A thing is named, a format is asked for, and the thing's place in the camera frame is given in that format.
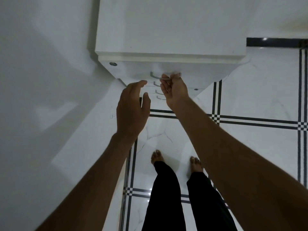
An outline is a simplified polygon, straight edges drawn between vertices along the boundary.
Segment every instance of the person's right leg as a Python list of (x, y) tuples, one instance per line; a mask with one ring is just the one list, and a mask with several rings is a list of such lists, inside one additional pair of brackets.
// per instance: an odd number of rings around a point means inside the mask
[(151, 162), (157, 172), (142, 231), (185, 231), (181, 189), (174, 171), (166, 165), (161, 152), (152, 154)]
[(200, 160), (191, 157), (190, 167), (187, 187), (197, 230), (237, 230), (225, 202), (203, 173)]

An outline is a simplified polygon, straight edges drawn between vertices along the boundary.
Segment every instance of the bare foot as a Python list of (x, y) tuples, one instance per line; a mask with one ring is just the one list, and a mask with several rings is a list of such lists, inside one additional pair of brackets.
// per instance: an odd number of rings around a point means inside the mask
[(152, 154), (151, 163), (154, 165), (154, 163), (156, 161), (163, 161), (163, 162), (165, 162), (163, 156), (161, 155), (160, 150), (156, 150)]
[(193, 172), (203, 172), (201, 161), (197, 157), (190, 157), (190, 170)]

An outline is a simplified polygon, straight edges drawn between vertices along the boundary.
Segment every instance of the drawer handle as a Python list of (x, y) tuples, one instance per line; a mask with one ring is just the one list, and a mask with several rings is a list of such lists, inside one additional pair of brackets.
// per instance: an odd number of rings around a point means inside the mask
[(159, 100), (166, 100), (166, 99), (161, 99), (161, 98), (159, 98), (158, 96), (156, 96), (156, 98), (159, 99)]
[(164, 95), (163, 93), (159, 93), (157, 90), (155, 90), (155, 93), (159, 95)]
[(160, 85), (157, 85), (155, 81), (153, 83), (154, 83), (155, 86), (160, 87)]
[(153, 72), (151, 71), (150, 76), (152, 78), (156, 78), (156, 79), (163, 79), (163, 80), (168, 80), (169, 78), (162, 78), (162, 77), (156, 77), (155, 75), (153, 75)]

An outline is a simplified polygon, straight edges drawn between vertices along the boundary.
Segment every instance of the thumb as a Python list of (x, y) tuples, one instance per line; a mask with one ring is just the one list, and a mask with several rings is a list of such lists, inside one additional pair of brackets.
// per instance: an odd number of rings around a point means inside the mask
[(144, 115), (149, 116), (150, 115), (150, 106), (151, 106), (151, 100), (149, 98), (149, 95), (147, 92), (145, 92), (143, 94), (143, 98), (142, 98), (143, 102), (142, 102), (142, 112), (144, 113)]

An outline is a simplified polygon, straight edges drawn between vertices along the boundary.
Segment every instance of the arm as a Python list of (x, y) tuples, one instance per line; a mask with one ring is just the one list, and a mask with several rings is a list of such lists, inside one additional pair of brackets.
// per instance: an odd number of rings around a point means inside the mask
[(108, 147), (37, 231), (102, 230), (121, 168), (150, 114), (147, 93), (142, 108), (139, 103), (146, 83), (129, 84), (123, 90), (117, 107), (118, 129)]
[(182, 79), (171, 78), (161, 80), (167, 104), (242, 228), (307, 229), (308, 190), (216, 125), (188, 97)]

